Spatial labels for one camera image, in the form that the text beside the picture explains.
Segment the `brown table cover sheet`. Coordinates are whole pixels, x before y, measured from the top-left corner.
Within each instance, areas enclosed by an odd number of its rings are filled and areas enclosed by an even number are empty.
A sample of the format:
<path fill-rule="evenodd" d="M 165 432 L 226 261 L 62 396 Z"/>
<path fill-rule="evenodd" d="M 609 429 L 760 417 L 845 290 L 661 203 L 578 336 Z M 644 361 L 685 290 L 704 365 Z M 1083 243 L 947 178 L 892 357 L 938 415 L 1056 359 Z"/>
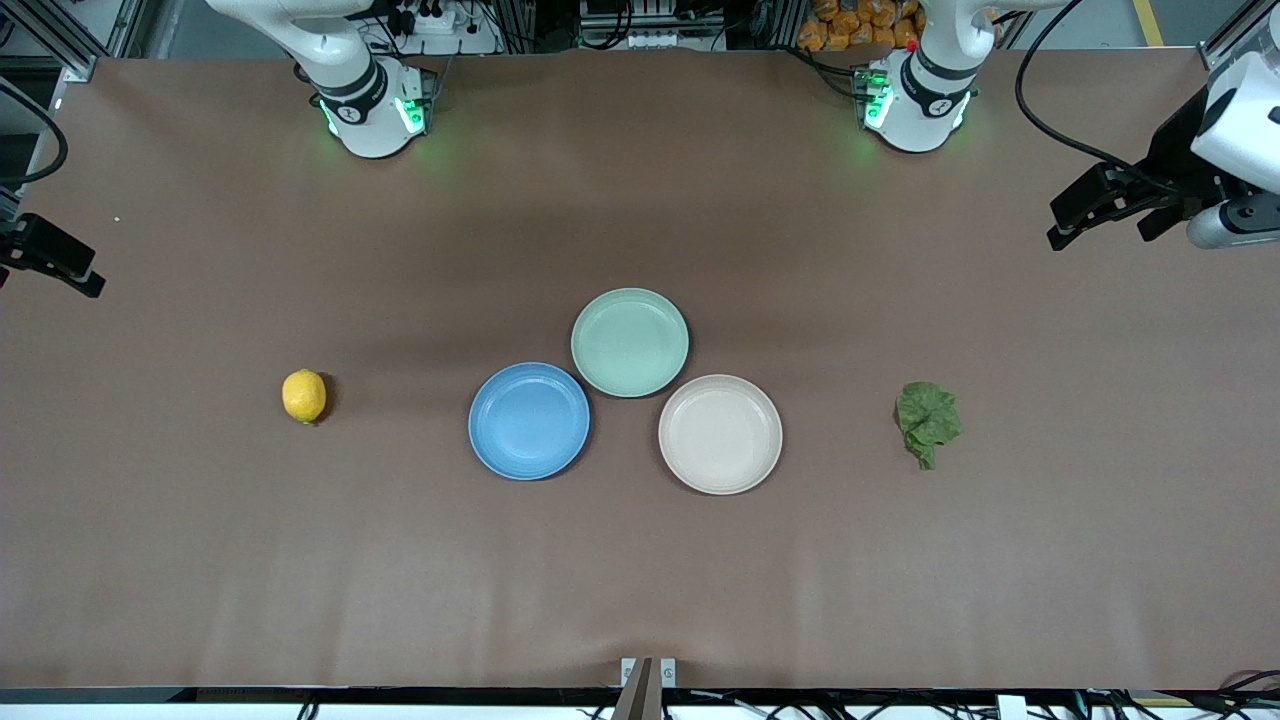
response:
<path fill-rule="evenodd" d="M 288 61 L 105 61 L 24 208 L 86 299 L 0 290 L 0 685 L 1213 688 L 1280 667 L 1280 243 L 1132 223 L 1055 252 L 1088 161 L 993 55 L 960 131 L 895 152 L 772 53 L 454 61 L 365 161 Z M 480 384 L 572 368 L 580 310 L 663 293 L 681 380 L 783 423 L 690 491 L 663 396 L 591 392 L 549 480 L 485 469 Z M 282 383 L 324 377 L 312 425 Z M 957 397 L 934 470 L 901 388 Z"/>

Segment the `yellow lemon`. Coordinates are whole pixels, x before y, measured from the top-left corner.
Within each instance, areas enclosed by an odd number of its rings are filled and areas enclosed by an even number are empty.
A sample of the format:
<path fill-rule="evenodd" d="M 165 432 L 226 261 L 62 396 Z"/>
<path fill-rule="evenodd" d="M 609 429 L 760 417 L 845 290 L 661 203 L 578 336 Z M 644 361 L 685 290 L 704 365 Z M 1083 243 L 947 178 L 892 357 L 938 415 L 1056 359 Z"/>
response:
<path fill-rule="evenodd" d="M 292 372 L 282 383 L 282 406 L 293 420 L 303 425 L 315 424 L 328 406 L 324 377 L 310 369 Z"/>

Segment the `blue plate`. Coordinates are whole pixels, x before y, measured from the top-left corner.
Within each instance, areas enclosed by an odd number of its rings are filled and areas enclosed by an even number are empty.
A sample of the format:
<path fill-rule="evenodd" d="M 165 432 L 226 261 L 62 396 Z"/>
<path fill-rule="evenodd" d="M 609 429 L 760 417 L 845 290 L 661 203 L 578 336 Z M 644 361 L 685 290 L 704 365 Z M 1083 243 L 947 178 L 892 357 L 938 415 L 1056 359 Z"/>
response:
<path fill-rule="evenodd" d="M 475 393 L 467 418 L 479 461 L 508 480 L 545 480 L 584 451 L 593 414 L 580 382 L 549 363 L 506 366 Z"/>

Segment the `mint green plate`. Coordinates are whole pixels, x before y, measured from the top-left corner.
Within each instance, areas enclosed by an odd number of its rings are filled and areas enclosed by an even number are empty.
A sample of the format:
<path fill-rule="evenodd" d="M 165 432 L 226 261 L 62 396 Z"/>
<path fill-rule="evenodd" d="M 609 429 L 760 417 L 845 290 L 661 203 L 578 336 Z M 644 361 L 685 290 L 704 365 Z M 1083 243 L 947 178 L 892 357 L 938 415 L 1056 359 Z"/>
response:
<path fill-rule="evenodd" d="M 570 354 L 593 388 L 617 398 L 641 398 L 669 386 L 689 359 L 691 333 L 666 296 L 626 287 L 585 305 L 570 334 Z"/>

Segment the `green lettuce leaf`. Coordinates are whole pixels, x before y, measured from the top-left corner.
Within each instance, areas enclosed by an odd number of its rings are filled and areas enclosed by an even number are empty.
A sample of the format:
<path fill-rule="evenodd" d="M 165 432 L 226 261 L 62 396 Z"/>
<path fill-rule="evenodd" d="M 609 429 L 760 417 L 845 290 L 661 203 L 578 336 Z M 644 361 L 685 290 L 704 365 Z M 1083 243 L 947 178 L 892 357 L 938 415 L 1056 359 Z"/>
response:
<path fill-rule="evenodd" d="M 934 470 L 937 448 L 963 433 L 957 397 L 933 382 L 905 384 L 895 401 L 893 416 L 904 447 L 924 471 Z"/>

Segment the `metal table edge bracket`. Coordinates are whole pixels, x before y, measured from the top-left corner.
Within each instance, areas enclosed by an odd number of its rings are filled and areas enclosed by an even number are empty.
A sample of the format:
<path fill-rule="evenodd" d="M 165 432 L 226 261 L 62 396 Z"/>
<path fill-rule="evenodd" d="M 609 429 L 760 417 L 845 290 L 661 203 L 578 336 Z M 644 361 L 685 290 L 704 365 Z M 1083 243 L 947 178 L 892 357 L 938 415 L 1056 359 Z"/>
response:
<path fill-rule="evenodd" d="M 676 688 L 675 659 L 623 659 L 622 689 L 611 720 L 669 720 L 664 691 Z"/>

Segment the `bag of oranges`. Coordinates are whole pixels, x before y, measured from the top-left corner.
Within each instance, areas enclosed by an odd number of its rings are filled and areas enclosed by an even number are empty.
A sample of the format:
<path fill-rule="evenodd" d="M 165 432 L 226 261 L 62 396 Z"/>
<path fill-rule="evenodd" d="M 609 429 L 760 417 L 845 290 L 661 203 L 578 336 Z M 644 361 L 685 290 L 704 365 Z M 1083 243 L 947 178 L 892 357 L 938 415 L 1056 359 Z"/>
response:
<path fill-rule="evenodd" d="M 795 45 L 809 53 L 859 45 L 904 47 L 920 37 L 927 14 L 919 0 L 806 0 Z"/>

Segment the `pale beige plate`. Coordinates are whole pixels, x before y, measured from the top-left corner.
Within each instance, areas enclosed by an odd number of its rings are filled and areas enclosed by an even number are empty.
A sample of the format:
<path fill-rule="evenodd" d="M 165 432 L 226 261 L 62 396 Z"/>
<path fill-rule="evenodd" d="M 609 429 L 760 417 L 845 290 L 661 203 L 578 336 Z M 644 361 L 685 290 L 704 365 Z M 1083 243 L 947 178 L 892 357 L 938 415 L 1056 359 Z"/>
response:
<path fill-rule="evenodd" d="M 782 418 L 760 387 L 737 375 L 700 375 L 680 386 L 660 411 L 658 447 L 666 466 L 704 495 L 749 492 L 776 469 Z"/>

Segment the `aluminium frame profile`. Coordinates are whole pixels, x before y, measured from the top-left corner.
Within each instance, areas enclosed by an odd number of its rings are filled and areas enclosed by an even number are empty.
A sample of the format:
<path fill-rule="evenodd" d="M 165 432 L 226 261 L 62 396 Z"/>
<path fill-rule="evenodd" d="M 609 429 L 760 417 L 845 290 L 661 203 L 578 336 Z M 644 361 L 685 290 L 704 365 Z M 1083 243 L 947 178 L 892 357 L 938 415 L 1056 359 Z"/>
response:
<path fill-rule="evenodd" d="M 1198 51 L 1210 74 L 1225 70 L 1247 53 L 1261 53 L 1271 64 L 1280 64 L 1280 0 L 1245 0 L 1199 42 Z"/>
<path fill-rule="evenodd" d="M 124 56 L 146 0 L 0 0 L 0 67 L 91 78 L 96 61 Z"/>

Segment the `white power strip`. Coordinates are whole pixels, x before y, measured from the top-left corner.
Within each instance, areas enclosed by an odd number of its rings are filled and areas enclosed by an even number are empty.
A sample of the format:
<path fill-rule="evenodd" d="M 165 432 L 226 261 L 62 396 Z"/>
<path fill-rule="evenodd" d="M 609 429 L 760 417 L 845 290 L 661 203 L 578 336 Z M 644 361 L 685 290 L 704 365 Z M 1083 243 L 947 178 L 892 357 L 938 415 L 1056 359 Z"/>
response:
<path fill-rule="evenodd" d="M 454 0 L 383 0 L 387 28 L 396 38 L 453 35 L 461 22 Z"/>

